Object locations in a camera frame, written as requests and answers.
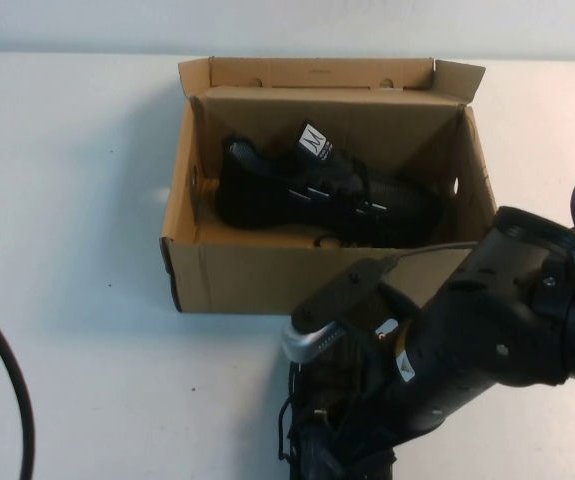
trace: warning label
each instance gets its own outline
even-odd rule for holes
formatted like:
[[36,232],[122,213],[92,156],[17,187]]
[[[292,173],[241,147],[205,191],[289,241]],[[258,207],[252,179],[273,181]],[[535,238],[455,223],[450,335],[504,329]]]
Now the warning label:
[[403,377],[405,382],[408,382],[416,376],[416,372],[414,372],[411,363],[409,363],[406,350],[403,350],[403,352],[396,357],[396,365],[398,366],[400,376]]
[[408,321],[402,328],[398,338],[396,339],[396,365],[398,366],[398,371],[400,376],[403,377],[405,382],[410,381],[416,376],[414,367],[411,366],[409,362],[409,357],[407,356],[406,343],[407,343],[407,332],[409,332],[409,326],[411,322]]

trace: black shoe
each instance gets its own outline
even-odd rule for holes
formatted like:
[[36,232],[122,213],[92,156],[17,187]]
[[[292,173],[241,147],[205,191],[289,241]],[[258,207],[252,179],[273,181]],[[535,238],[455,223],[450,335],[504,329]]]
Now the black shoe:
[[[392,479],[392,463],[396,457],[391,450],[367,469],[356,470],[353,465],[346,465],[351,472],[339,468],[329,453],[335,429],[360,389],[361,369],[359,349],[348,338],[339,340],[308,364],[291,364],[289,397],[278,417],[278,458],[289,462],[290,480]],[[285,435],[284,416],[289,406],[291,427]],[[289,443],[288,453],[284,451],[285,437]]]
[[283,158],[263,158],[235,137],[223,150],[216,209],[238,228],[318,225],[346,242],[417,247],[442,215],[435,194],[366,167],[308,123]]

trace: box flap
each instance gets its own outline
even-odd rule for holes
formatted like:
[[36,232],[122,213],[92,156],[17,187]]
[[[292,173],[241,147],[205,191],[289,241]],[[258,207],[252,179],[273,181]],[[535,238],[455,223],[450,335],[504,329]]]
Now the box flap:
[[485,74],[485,67],[436,60],[433,90],[457,97],[466,103],[474,100]]
[[431,58],[224,58],[211,61],[211,86],[430,88]]
[[210,58],[199,58],[178,64],[180,83],[183,86],[185,97],[198,95],[211,86],[210,63]]
[[367,90],[364,88],[248,88],[220,86],[196,96],[199,103],[307,102],[313,105],[452,105],[460,99],[433,90]]

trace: shoe tongue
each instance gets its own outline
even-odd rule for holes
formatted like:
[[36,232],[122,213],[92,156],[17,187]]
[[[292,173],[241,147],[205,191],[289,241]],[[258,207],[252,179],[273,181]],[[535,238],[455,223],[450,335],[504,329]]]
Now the shoe tongue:
[[296,149],[303,159],[324,164],[331,160],[333,145],[311,123],[305,122]]

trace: sneaker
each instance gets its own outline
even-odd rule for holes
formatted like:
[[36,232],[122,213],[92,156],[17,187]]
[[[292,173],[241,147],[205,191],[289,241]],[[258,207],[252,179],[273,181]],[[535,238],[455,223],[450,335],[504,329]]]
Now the sneaker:
[[437,195],[367,167],[311,123],[282,158],[236,137],[223,150],[216,209],[237,228],[317,225],[343,242],[405,248],[422,245],[442,215]]

